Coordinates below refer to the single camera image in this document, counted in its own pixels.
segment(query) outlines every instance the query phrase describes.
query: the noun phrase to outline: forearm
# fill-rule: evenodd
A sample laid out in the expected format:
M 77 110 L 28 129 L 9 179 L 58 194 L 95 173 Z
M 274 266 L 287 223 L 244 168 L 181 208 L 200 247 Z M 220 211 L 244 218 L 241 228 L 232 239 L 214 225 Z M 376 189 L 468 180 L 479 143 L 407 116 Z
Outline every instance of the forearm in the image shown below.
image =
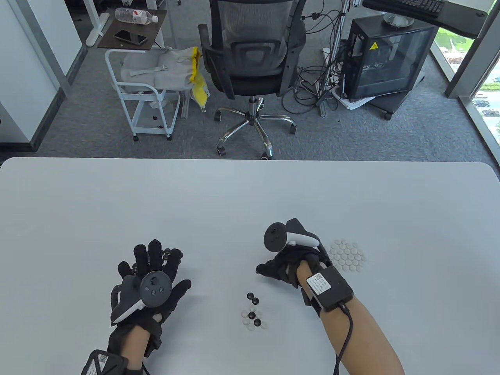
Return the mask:
M 312 296 L 306 279 L 312 276 L 307 262 L 302 261 L 297 278 L 305 292 Z M 393 347 L 367 308 L 354 297 L 346 303 L 354 323 L 352 336 L 342 357 L 350 375 L 404 375 L 401 362 Z M 349 320 L 340 308 L 320 313 L 331 345 L 338 354 L 344 344 Z
M 136 325 L 123 340 L 121 356 L 128 359 L 127 369 L 140 370 L 143 366 L 144 353 L 150 340 L 150 333 Z

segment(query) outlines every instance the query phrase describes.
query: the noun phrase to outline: warning sticker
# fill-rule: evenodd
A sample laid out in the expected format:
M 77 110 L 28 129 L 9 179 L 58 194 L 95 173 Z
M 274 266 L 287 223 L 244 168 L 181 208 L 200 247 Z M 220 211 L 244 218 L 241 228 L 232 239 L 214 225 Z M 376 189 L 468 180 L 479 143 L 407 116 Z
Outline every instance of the warning sticker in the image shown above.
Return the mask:
M 332 287 L 321 273 L 309 277 L 306 281 L 318 296 Z
M 97 356 L 97 358 L 99 360 L 100 373 L 102 373 L 104 370 L 104 366 L 106 365 L 106 362 L 108 361 L 109 357 L 107 355 L 99 354 Z M 86 375 L 98 375 L 95 360 L 92 360 L 92 362 L 90 363 L 90 366 L 88 366 Z

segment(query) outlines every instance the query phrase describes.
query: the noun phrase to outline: computer case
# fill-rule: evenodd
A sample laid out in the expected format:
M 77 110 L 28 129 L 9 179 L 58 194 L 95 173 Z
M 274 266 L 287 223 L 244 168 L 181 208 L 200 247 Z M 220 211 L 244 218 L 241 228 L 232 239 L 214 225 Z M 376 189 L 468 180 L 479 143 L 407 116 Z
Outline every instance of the computer case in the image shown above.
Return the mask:
M 414 20 L 394 28 L 383 15 L 355 18 L 345 45 L 340 85 L 350 100 L 410 91 L 438 27 Z

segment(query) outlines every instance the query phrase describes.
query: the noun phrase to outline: plastic water bottle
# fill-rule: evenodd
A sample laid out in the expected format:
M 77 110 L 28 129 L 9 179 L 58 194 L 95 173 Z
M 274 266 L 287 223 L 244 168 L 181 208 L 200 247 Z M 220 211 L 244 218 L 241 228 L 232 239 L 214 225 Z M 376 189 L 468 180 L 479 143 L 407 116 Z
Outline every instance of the plastic water bottle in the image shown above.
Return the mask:
M 114 11 L 114 16 L 118 21 L 127 24 L 149 25 L 151 22 L 158 22 L 157 15 L 151 15 L 147 10 L 140 9 L 117 8 Z

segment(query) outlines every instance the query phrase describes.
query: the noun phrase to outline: smartphone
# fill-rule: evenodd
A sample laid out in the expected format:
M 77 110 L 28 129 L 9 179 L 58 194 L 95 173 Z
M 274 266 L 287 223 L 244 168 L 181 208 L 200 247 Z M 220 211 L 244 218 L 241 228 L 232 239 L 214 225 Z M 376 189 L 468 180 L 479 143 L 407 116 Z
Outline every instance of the smartphone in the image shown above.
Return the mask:
M 148 40 L 148 38 L 144 35 L 139 35 L 136 34 L 135 32 L 130 32 L 126 30 L 120 30 L 118 31 L 114 37 L 120 41 L 124 41 L 127 43 L 132 43 L 133 45 L 140 46 L 143 44 L 145 41 Z

